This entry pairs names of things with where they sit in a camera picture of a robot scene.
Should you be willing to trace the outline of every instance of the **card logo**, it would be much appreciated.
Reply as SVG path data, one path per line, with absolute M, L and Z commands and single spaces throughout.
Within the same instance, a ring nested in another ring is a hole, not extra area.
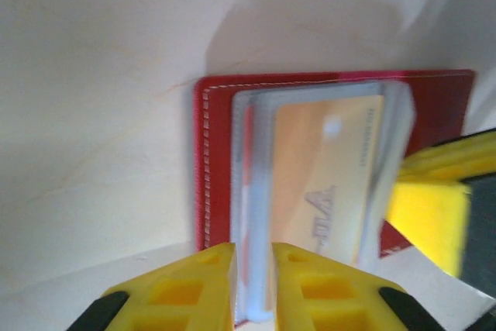
M 336 186 L 333 185 L 324 191 L 306 193 L 305 201 L 316 207 L 319 213 L 313 220 L 312 236 L 318 240 L 315 252 L 320 253 L 329 242 L 331 233 L 331 214 L 334 208 Z

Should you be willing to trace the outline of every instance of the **red wallet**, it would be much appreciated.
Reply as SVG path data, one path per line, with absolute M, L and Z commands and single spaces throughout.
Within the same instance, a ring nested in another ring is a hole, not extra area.
M 412 89 L 416 120 L 407 155 L 459 136 L 474 82 L 470 70 L 357 71 L 230 75 L 202 78 L 193 92 L 195 135 L 196 247 L 229 241 L 231 111 L 238 91 L 347 81 L 404 81 Z M 387 222 L 381 232 L 381 257 L 410 246 Z

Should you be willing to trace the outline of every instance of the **gold card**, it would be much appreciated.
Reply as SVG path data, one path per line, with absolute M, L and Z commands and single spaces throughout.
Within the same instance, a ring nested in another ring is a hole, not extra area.
M 279 107 L 271 240 L 355 264 L 384 97 Z

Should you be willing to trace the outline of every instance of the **white table surface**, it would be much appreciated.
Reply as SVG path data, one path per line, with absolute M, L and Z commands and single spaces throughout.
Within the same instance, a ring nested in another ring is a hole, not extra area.
M 0 9 L 2 301 L 191 241 L 191 87 L 203 75 L 473 68 L 466 131 L 496 122 L 496 0 L 0 0 Z M 24 302 L 2 304 L 13 315 Z

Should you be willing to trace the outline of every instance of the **white stitching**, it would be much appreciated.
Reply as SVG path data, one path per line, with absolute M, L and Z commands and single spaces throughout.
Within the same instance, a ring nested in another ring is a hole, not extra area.
M 313 83 L 313 84 L 322 84 L 322 83 L 331 83 L 335 81 L 366 81 L 369 79 L 405 79 L 405 78 L 441 78 L 441 77 L 469 77 L 469 74 L 433 74 L 433 75 L 398 75 L 398 76 L 370 76 L 370 77 L 360 77 L 360 78 L 337 78 L 337 79 L 325 79 L 322 81 L 280 81 L 280 82 L 265 82 L 265 83 L 256 83 L 256 84 L 221 84 L 214 85 L 206 88 L 202 92 L 203 97 L 203 172 L 205 174 L 205 187 L 204 187 L 204 196 L 205 196 L 205 223 L 204 223 L 204 231 L 205 237 L 203 239 L 203 244 L 205 248 L 210 247 L 210 182 L 211 182 L 211 172 L 210 172 L 210 142 L 208 141 L 208 135 L 210 130 L 210 115 L 208 113 L 208 109 L 210 103 L 208 101 L 208 93 L 213 91 L 214 89 L 223 89 L 223 88 L 234 88 L 234 87 L 263 87 L 263 86 L 275 86 L 275 85 L 293 85 L 300 83 Z

